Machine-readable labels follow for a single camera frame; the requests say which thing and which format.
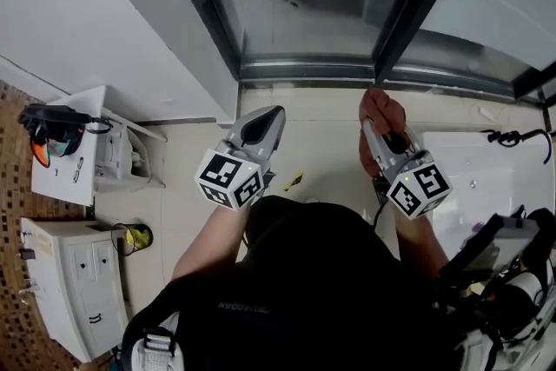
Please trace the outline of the person's left forearm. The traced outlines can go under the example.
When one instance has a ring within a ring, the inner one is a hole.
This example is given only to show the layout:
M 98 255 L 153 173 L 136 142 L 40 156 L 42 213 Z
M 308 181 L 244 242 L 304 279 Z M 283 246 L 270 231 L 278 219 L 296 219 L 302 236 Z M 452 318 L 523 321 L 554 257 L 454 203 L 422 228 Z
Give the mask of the person's left forearm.
M 239 253 L 251 205 L 234 211 L 218 207 L 181 255 L 171 280 L 233 265 Z

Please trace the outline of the chest-mounted timer display device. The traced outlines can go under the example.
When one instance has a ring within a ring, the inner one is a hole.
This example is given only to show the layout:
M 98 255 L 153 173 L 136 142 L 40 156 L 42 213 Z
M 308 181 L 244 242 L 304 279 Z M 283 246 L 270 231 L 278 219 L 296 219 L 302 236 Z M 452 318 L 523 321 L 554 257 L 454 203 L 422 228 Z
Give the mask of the chest-mounted timer display device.
M 538 233 L 534 220 L 495 214 L 440 270 L 440 278 L 491 278 L 505 270 Z

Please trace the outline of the person's right forearm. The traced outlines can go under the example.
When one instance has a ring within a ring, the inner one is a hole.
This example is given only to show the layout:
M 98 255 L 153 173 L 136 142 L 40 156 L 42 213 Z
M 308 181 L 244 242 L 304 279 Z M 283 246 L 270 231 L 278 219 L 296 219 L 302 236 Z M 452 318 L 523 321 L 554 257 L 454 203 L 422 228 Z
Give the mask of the person's right forearm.
M 397 208 L 393 212 L 400 259 L 416 274 L 430 281 L 435 280 L 448 263 L 448 258 L 431 222 L 425 215 L 409 220 Z

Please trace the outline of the yellow black scrap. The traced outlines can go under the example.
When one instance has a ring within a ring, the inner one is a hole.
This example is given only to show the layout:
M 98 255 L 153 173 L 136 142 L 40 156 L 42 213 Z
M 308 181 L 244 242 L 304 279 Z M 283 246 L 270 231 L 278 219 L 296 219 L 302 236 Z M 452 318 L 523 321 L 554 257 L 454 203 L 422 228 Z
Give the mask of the yellow black scrap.
M 284 188 L 283 191 L 284 192 L 289 192 L 289 190 L 291 190 L 294 186 L 298 185 L 303 179 L 303 172 L 302 171 L 298 171 L 295 174 L 294 179 L 289 182 Z

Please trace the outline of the large white cabinet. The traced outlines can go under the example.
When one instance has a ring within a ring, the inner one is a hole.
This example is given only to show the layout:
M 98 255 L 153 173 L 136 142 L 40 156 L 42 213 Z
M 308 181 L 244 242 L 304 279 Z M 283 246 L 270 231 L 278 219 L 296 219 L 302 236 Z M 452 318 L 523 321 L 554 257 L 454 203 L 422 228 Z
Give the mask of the large white cabinet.
M 495 213 L 510 215 L 555 211 L 554 158 L 544 136 L 514 148 L 489 142 L 480 132 L 425 132 L 424 146 L 453 186 L 448 198 L 429 214 L 434 233 L 448 258 Z

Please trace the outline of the small yellow-filled cup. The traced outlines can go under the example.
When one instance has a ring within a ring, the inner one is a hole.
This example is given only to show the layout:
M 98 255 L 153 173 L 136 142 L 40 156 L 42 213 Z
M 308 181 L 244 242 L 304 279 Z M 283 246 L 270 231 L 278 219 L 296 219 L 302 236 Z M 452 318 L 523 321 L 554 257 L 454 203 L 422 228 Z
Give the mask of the small yellow-filled cup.
M 154 241 L 153 233 L 152 233 L 151 229 L 149 228 L 149 226 L 147 226 L 146 224 L 143 224 L 143 223 L 131 223 L 131 224 L 117 223 L 117 224 L 115 224 L 111 229 L 111 241 L 112 241 L 112 244 L 113 244 L 114 248 L 116 249 L 117 253 L 119 255 L 123 256 L 123 257 L 128 257 L 128 256 L 133 255 L 135 252 L 141 251 L 141 250 L 131 251 L 131 248 L 127 246 L 127 243 L 125 241 L 125 234 L 126 234 L 127 229 L 148 229 L 149 232 L 151 233 L 152 243 Z

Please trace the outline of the black bent rod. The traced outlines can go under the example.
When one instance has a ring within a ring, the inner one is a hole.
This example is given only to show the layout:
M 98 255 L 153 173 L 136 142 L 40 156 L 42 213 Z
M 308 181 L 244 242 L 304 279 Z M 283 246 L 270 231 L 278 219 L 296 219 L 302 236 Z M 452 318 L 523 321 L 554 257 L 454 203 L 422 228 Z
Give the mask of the black bent rod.
M 546 158 L 543 160 L 543 163 L 548 164 L 548 162 L 552 158 L 552 154 L 553 154 L 552 138 L 551 135 L 543 129 L 534 129 L 524 134 L 521 134 L 517 130 L 512 130 L 509 132 L 502 133 L 494 129 L 484 129 L 481 131 L 481 133 L 487 134 L 487 140 L 489 143 L 496 142 L 500 146 L 508 149 L 517 147 L 520 143 L 533 139 L 536 136 L 543 136 L 546 139 L 546 142 L 548 144 L 547 155 Z

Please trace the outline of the clear glass window pane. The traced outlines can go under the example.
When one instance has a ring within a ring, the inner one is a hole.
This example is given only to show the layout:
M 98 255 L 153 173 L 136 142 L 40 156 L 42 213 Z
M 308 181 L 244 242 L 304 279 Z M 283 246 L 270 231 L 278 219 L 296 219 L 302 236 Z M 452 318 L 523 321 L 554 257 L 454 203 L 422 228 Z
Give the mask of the clear glass window pane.
M 215 0 L 243 63 L 369 61 L 396 0 Z

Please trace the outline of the white drawer cabinet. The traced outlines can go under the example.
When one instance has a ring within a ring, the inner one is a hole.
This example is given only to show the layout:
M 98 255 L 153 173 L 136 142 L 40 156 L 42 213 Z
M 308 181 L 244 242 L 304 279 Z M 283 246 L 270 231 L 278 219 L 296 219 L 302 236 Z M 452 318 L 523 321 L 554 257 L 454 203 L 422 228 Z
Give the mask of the white drawer cabinet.
M 30 292 L 50 338 L 80 362 L 121 343 L 128 316 L 111 230 L 96 221 L 21 220 Z

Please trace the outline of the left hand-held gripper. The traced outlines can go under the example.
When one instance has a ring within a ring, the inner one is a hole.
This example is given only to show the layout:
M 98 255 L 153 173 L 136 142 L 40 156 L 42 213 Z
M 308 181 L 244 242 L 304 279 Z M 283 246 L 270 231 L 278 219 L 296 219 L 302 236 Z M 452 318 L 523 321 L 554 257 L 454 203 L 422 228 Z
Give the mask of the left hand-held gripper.
M 263 195 L 275 176 L 271 156 L 278 149 L 286 111 L 267 106 L 240 116 L 215 149 L 208 149 L 195 183 L 212 203 L 240 211 Z

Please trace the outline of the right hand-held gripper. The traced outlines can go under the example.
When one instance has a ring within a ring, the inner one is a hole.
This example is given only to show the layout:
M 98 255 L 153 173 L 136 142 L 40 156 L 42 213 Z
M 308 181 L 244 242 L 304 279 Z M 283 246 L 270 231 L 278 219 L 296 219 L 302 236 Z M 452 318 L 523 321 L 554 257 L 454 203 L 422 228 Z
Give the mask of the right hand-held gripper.
M 364 169 L 386 178 L 390 184 L 387 199 L 409 220 L 436 209 L 453 191 L 443 168 L 428 150 L 421 149 L 412 129 L 404 131 L 407 148 L 403 156 L 391 156 L 384 138 L 374 133 L 371 119 L 365 119 L 361 129 L 366 147 L 361 155 Z

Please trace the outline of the person's black shirt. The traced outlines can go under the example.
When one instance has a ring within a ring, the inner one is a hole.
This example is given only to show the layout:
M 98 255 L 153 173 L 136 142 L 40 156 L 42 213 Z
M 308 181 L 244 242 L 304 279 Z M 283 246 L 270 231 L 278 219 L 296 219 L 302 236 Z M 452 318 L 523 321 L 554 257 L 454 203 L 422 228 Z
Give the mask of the person's black shirt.
M 352 209 L 266 196 L 216 209 L 122 339 L 123 371 L 459 371 L 434 309 L 426 218 L 394 255 Z

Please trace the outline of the black orange strapped device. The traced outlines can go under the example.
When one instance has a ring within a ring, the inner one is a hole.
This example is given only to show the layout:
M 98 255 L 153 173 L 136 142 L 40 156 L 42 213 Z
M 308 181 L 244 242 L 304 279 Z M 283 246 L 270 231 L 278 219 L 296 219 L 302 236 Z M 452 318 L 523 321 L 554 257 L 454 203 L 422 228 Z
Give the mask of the black orange strapped device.
M 46 169 L 52 158 L 77 152 L 86 132 L 103 135 L 113 128 L 107 118 L 77 112 L 68 105 L 40 103 L 25 106 L 18 122 L 29 134 L 32 155 Z

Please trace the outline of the reddish brown cloth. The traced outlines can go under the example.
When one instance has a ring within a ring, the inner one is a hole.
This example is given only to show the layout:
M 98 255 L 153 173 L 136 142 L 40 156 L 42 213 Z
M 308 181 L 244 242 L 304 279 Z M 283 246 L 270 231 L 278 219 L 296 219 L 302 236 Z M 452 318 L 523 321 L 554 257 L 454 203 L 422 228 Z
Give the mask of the reddish brown cloth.
M 359 106 L 359 121 L 361 125 L 359 138 L 360 162 L 366 173 L 373 179 L 381 176 L 379 164 L 374 160 L 364 133 L 363 123 L 372 120 L 371 128 L 376 136 L 390 134 L 402 138 L 405 149 L 409 147 L 409 136 L 406 133 L 406 113 L 404 108 L 392 99 L 383 89 L 367 89 Z

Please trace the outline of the yellow trash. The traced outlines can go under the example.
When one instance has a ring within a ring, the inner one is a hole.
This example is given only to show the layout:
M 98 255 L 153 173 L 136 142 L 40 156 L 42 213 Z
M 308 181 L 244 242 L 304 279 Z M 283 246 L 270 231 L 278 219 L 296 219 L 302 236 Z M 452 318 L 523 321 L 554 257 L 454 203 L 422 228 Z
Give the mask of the yellow trash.
M 151 245 L 151 233 L 148 229 L 127 229 L 125 241 L 131 251 L 142 250 Z

